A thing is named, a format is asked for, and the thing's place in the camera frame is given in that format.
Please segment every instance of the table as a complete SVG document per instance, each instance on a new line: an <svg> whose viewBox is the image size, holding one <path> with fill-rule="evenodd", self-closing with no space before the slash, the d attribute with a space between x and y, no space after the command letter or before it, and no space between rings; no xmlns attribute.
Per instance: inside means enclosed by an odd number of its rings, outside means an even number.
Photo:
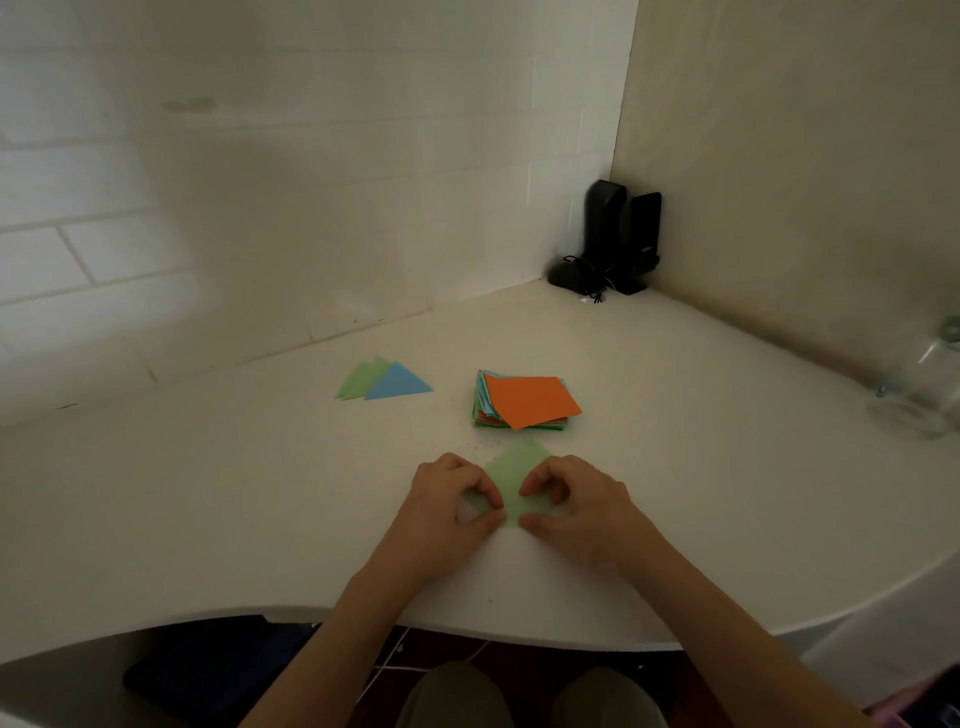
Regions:
<svg viewBox="0 0 960 728"><path fill-rule="evenodd" d="M375 354L432 394L337 401ZM474 428L477 369L557 375L564 432ZM774 632L833 619L956 548L960 449L892 438L852 381L647 291L535 281L0 431L0 662L186 619L322 619L414 469L517 437L624 480ZM623 584L501 529L402 623L522 643L673 645Z"/></svg>

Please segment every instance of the green paper triangle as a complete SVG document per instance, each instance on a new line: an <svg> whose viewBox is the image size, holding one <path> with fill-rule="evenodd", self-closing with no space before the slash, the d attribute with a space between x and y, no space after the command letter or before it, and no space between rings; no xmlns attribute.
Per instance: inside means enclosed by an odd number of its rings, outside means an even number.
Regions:
<svg viewBox="0 0 960 728"><path fill-rule="evenodd" d="M337 393L338 400L356 400L365 397L379 379L390 369L390 362L382 356L362 361L349 373Z"/></svg>

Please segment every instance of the leg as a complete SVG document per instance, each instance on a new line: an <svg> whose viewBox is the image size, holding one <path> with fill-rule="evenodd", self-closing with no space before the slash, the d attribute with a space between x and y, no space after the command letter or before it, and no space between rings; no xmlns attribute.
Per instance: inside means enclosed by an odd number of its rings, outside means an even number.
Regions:
<svg viewBox="0 0 960 728"><path fill-rule="evenodd" d="M470 663L427 672L410 693L396 728L513 728L492 680Z"/></svg>
<svg viewBox="0 0 960 728"><path fill-rule="evenodd" d="M553 701L552 728L667 728L657 703L632 680L595 667Z"/></svg>

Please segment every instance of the blue paper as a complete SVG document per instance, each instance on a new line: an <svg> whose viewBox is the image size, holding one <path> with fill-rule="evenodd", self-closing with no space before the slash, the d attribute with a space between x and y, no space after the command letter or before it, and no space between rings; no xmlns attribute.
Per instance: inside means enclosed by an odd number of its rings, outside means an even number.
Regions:
<svg viewBox="0 0 960 728"><path fill-rule="evenodd" d="M483 375L495 376L497 379L516 379L516 377L495 374L494 372L490 372L486 369L481 369L479 372L477 372L477 394L480 395L480 409L484 411L484 414L489 415L490 417L495 417L497 420L499 420L500 415L498 415L496 410L493 409L493 404L490 401L490 393L487 391L487 381L483 379Z"/></svg>
<svg viewBox="0 0 960 728"><path fill-rule="evenodd" d="M365 400L385 400L388 397L419 395L433 392L433 387L415 375L400 362L395 361L390 369L376 382Z"/></svg>

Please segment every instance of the colored paper stack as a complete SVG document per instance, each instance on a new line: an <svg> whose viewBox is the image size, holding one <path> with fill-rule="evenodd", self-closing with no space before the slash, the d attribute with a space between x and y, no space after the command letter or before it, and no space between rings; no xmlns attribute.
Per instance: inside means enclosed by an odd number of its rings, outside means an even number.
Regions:
<svg viewBox="0 0 960 728"><path fill-rule="evenodd" d="M388 397L433 392L433 387L400 362L391 364L382 356L361 361L349 373L337 392L338 400L385 400Z"/></svg>
<svg viewBox="0 0 960 728"><path fill-rule="evenodd" d="M477 372L473 423L483 427L564 429L582 412L556 376L505 376Z"/></svg>

